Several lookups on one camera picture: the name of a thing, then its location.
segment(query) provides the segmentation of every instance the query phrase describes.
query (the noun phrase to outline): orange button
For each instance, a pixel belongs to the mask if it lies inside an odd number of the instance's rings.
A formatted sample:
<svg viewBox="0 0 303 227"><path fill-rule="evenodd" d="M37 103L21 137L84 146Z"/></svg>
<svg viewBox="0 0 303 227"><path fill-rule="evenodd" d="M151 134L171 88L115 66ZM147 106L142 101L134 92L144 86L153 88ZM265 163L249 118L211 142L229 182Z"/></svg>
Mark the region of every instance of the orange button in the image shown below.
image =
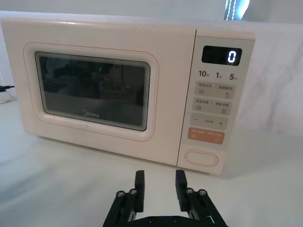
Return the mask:
<svg viewBox="0 0 303 227"><path fill-rule="evenodd" d="M224 132L199 128L189 128L187 138L208 143L223 144Z"/></svg>

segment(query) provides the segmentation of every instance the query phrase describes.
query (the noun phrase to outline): number 0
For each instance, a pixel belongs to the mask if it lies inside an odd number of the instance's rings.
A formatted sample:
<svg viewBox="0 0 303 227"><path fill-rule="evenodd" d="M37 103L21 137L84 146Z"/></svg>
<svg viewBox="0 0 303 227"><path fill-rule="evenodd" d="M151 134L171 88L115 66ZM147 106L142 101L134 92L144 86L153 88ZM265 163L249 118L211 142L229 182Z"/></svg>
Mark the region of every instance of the number 0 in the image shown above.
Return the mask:
<svg viewBox="0 0 303 227"><path fill-rule="evenodd" d="M229 51L229 54L228 54L228 62L229 63L234 63L235 60L236 60L236 55L237 53L235 51Z"/></svg>

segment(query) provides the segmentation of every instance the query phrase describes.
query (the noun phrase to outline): microwave oven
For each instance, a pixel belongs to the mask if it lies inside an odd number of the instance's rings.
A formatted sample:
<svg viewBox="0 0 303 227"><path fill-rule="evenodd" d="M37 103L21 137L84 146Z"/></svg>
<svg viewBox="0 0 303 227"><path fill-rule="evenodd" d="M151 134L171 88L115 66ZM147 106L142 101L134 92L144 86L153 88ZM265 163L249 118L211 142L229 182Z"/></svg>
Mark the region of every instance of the microwave oven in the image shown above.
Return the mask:
<svg viewBox="0 0 303 227"><path fill-rule="evenodd" d="M28 133L222 171L254 34L140 19L1 26Z"/></svg>

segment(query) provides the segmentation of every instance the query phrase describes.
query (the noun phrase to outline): white countertop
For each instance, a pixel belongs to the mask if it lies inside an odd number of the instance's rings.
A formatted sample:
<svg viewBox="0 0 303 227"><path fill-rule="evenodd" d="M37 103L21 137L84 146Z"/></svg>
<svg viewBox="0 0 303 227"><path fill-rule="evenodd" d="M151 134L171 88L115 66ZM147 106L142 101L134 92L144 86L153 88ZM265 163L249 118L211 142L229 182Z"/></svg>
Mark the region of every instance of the white countertop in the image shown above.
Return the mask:
<svg viewBox="0 0 303 227"><path fill-rule="evenodd" d="M181 215L174 166L23 131L17 101L0 105L0 226L99 227L119 190L145 170L145 216ZM223 174L186 170L230 227L303 223L303 139L235 128Z"/></svg>

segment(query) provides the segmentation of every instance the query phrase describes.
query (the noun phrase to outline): screw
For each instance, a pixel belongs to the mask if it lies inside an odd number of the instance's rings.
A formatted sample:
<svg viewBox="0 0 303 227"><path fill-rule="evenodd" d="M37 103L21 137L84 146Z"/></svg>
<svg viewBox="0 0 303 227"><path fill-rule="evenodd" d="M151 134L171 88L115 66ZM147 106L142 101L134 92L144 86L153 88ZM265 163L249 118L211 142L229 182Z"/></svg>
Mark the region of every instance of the screw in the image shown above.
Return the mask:
<svg viewBox="0 0 303 227"><path fill-rule="evenodd" d="M132 189L132 190L130 191L130 193L131 193L132 195L136 195L136 194L137 194L137 190L136 190L136 189Z"/></svg>
<svg viewBox="0 0 303 227"><path fill-rule="evenodd" d="M150 217L150 218L148 219L148 222L149 222L149 223L155 223L155 222L156 222L156 219L155 219L154 217Z"/></svg>
<svg viewBox="0 0 303 227"><path fill-rule="evenodd" d="M187 193L187 194L191 194L191 193L193 193L193 192L194 192L194 190L192 190L191 188L187 188L187 189L186 189L186 193Z"/></svg>
<svg viewBox="0 0 303 227"><path fill-rule="evenodd" d="M179 217L174 217L173 220L174 220L175 223L179 223L180 222L180 218Z"/></svg>
<svg viewBox="0 0 303 227"><path fill-rule="evenodd" d="M118 197L124 196L124 192L123 192L123 191L119 191L119 192L117 193L117 196L118 196Z"/></svg>
<svg viewBox="0 0 303 227"><path fill-rule="evenodd" d="M203 190L203 189L201 189L201 190L199 191L199 194L200 194L200 195L206 195L206 191Z"/></svg>

